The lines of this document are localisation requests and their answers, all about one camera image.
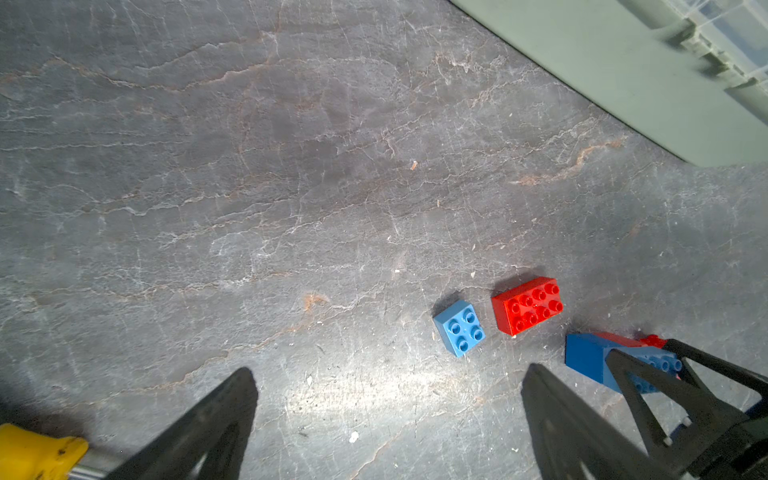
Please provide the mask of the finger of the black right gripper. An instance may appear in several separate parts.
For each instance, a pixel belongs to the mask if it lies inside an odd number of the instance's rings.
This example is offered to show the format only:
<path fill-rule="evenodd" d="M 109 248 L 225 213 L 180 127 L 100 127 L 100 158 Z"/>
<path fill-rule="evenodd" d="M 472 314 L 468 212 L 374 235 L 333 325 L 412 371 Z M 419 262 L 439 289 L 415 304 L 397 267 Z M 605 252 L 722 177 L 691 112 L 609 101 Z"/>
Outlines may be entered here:
<path fill-rule="evenodd" d="M 746 413 L 720 400 L 711 391 L 708 393 L 682 378 L 672 377 L 618 349 L 610 351 L 606 364 L 651 456 L 700 456 L 730 428 L 749 419 Z M 635 379 L 646 381 L 679 405 L 691 424 L 675 435 L 668 435 L 638 392 Z"/>
<path fill-rule="evenodd" d="M 676 339 L 667 340 L 664 349 L 675 353 L 682 361 L 683 370 L 680 372 L 680 375 L 685 382 L 710 393 L 710 390 L 687 363 L 688 360 L 692 360 L 752 391 L 755 391 L 760 396 L 760 400 L 754 405 L 754 408 L 767 407 L 766 376 L 735 365 L 727 360 L 720 359 L 719 357 L 706 353 Z"/>

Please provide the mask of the red long lego brick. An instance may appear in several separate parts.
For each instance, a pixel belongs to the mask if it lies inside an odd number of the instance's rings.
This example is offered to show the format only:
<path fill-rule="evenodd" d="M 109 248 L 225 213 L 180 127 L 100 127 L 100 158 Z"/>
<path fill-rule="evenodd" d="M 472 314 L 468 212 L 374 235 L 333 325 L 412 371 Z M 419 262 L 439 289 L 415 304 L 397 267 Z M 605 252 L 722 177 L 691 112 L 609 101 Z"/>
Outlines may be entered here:
<path fill-rule="evenodd" d="M 491 298 L 498 329 L 515 336 L 564 310 L 557 280 L 538 277 Z"/>

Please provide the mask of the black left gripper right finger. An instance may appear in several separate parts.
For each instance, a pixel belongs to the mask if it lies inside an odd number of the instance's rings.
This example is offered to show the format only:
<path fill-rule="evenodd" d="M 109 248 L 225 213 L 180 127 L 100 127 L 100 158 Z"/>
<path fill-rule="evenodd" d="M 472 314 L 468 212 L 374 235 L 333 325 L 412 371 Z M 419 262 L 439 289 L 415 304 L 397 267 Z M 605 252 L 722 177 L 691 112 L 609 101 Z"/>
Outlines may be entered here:
<path fill-rule="evenodd" d="M 522 382 L 532 447 L 544 479 L 658 479 L 660 466 L 545 366 Z"/>

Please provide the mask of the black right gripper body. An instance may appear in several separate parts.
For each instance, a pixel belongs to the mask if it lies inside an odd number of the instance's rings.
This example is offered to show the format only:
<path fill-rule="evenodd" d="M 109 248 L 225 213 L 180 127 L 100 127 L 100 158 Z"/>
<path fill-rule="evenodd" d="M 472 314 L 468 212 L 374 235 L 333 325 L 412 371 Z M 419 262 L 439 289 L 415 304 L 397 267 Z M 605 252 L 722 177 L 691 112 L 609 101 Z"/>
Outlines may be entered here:
<path fill-rule="evenodd" d="M 749 419 L 730 428 L 688 468 L 698 479 L 767 478 L 767 402 L 746 414 Z"/>

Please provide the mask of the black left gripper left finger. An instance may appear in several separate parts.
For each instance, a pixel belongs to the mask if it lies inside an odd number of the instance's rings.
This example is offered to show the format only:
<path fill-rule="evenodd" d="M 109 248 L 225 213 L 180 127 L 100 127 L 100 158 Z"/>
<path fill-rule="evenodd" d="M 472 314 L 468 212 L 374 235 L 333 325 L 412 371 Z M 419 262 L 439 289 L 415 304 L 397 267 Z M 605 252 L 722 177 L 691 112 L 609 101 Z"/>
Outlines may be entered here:
<path fill-rule="evenodd" d="M 109 479 L 237 479 L 258 401 L 252 371 L 241 367 Z"/>

